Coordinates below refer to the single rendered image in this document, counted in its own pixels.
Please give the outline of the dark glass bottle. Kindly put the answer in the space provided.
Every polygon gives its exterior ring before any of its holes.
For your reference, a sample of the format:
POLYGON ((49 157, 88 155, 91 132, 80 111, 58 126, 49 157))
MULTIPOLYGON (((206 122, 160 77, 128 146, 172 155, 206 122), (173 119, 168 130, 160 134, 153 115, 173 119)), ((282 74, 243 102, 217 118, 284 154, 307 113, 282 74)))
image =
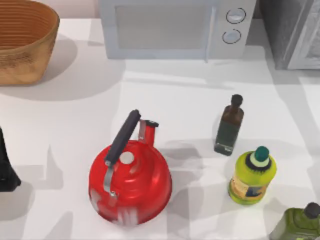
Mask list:
POLYGON ((244 118, 242 103, 243 97, 240 94, 233 94, 230 105, 224 108, 215 138, 215 152, 225 156, 233 153, 244 118))

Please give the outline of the microwave oven door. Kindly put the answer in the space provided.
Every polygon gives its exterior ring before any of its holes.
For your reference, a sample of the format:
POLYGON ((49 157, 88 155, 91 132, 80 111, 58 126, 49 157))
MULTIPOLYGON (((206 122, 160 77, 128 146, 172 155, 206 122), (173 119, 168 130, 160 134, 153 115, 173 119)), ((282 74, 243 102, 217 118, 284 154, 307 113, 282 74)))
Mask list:
POLYGON ((208 61, 216 0, 98 0, 109 59, 208 61))

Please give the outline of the pale microwave oven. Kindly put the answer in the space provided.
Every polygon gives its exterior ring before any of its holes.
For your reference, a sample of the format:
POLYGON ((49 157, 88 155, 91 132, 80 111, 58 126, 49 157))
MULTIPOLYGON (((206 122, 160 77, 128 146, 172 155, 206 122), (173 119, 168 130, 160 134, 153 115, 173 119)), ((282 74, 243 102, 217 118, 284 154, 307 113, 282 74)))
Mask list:
POLYGON ((209 41, 209 60, 238 59, 245 50, 250 25, 257 0, 215 0, 216 11, 212 20, 212 35, 209 41), (226 14, 231 9, 243 8, 245 19, 238 24, 231 24, 226 14), (222 40, 224 32, 236 29, 241 32, 241 39, 235 44, 226 44, 222 40))

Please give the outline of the yellow-green bottle with green cap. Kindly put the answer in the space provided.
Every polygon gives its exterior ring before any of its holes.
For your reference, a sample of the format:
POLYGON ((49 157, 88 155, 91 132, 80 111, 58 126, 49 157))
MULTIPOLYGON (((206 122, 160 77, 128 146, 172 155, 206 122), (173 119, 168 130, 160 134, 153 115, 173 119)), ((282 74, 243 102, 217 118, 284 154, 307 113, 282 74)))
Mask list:
POLYGON ((265 196, 277 172, 275 159, 265 146, 243 153, 236 161, 228 184, 231 199, 241 205, 254 205, 265 196))

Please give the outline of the microwave knob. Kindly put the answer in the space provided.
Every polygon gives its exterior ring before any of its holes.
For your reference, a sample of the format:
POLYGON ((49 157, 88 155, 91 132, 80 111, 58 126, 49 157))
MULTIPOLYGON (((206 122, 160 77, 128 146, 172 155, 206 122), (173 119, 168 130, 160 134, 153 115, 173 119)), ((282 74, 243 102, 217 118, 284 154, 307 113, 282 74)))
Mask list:
POLYGON ((242 38, 242 34, 237 29, 225 31, 222 35, 223 42, 229 45, 239 42, 241 38, 242 38))
POLYGON ((226 14, 226 20, 230 24, 239 24, 246 18, 246 11, 243 8, 230 9, 226 14))

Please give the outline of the woven brown basket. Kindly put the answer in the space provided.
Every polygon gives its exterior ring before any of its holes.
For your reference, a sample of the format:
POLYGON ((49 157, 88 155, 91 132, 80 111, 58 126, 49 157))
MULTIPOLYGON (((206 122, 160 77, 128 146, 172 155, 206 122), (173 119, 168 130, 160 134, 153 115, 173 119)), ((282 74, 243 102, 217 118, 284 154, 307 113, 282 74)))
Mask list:
POLYGON ((34 0, 0 0, 0 86, 30 85, 43 77, 60 17, 34 0))

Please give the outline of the olive green bottle black cap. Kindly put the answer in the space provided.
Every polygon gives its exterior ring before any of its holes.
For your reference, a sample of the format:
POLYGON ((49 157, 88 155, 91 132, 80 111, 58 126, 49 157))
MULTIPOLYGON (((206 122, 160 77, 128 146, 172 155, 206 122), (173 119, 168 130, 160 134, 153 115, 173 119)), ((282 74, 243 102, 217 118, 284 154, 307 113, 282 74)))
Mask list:
POLYGON ((320 240, 320 205, 310 202, 305 208, 288 208, 269 240, 320 240))

